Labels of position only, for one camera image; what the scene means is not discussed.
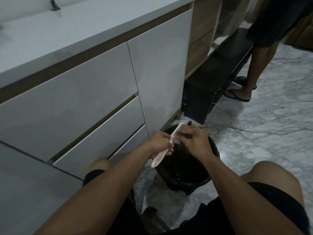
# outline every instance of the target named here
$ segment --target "forearm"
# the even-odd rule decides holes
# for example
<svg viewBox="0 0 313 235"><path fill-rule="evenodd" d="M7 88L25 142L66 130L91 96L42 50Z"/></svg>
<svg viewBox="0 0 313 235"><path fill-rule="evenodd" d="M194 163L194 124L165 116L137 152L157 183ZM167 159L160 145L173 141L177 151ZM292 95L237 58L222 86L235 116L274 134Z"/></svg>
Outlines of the forearm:
<svg viewBox="0 0 313 235"><path fill-rule="evenodd" d="M35 234L105 234L150 154L145 145L137 148L75 193Z"/></svg>
<svg viewBox="0 0 313 235"><path fill-rule="evenodd" d="M219 158L210 155L202 163L212 178L235 234L303 234Z"/></svg>

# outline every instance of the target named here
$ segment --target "person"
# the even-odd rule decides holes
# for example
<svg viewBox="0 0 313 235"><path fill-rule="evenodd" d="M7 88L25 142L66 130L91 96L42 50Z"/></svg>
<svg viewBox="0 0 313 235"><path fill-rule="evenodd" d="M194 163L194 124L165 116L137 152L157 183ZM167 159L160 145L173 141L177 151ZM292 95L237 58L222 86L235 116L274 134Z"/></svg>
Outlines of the person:
<svg viewBox="0 0 313 235"><path fill-rule="evenodd" d="M269 0L258 19L249 28L247 39L253 41L251 62L247 77L238 76L234 82L241 89L226 90L224 96L249 102L252 90L266 66L273 59L279 42L297 22L313 11L313 0Z"/></svg>
<svg viewBox="0 0 313 235"><path fill-rule="evenodd" d="M170 156L169 139L170 135L159 131L114 167L108 168L105 160L93 163L83 187L35 235L146 234L128 193L149 158L166 149ZM209 172L219 197L201 204L193 218L164 234L310 233L301 186L284 168L263 161L238 176L213 155L204 130L186 127L178 139Z"/></svg>

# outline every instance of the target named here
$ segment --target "black hook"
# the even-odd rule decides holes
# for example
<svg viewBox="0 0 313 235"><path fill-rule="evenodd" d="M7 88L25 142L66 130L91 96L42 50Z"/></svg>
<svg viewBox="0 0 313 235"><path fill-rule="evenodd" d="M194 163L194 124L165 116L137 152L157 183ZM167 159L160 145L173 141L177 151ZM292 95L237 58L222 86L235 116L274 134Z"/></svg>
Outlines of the black hook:
<svg viewBox="0 0 313 235"><path fill-rule="evenodd" d="M51 9L52 11L58 11L61 9L60 7L58 7L58 5L55 3L54 0L50 0L50 3L52 5L52 9Z"/></svg>

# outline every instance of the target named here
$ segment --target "hand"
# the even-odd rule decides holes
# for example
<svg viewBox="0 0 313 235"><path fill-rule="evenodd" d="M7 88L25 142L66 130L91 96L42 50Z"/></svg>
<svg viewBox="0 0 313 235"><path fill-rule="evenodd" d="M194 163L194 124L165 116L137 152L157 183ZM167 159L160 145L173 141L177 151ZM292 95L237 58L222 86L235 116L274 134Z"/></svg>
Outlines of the hand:
<svg viewBox="0 0 313 235"><path fill-rule="evenodd" d="M166 155L171 155L174 144L170 143L171 136L167 133L157 131L146 143L151 150L151 158L155 158L158 153L169 149Z"/></svg>
<svg viewBox="0 0 313 235"><path fill-rule="evenodd" d="M188 126L178 132L176 137L200 162L213 155L207 133L196 125Z"/></svg>

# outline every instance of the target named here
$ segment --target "black shorts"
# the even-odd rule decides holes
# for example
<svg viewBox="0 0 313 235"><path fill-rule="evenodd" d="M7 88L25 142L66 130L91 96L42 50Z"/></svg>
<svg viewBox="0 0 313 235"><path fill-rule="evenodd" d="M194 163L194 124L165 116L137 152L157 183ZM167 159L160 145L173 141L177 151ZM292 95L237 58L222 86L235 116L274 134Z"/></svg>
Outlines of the black shorts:
<svg viewBox="0 0 313 235"><path fill-rule="evenodd" d="M249 28L247 38L255 47L269 47L282 40L297 22L313 11L313 0L270 0Z"/></svg>
<svg viewBox="0 0 313 235"><path fill-rule="evenodd" d="M94 170L85 177L83 186L103 173ZM303 206L287 193L259 182L249 182L258 193L287 216L305 235L310 234L309 218ZM140 216L129 198L122 205L115 221L109 229L111 234L147 234ZM197 214L180 225L179 228L164 232L165 235L182 234L234 234L219 197L207 205L201 204Z"/></svg>

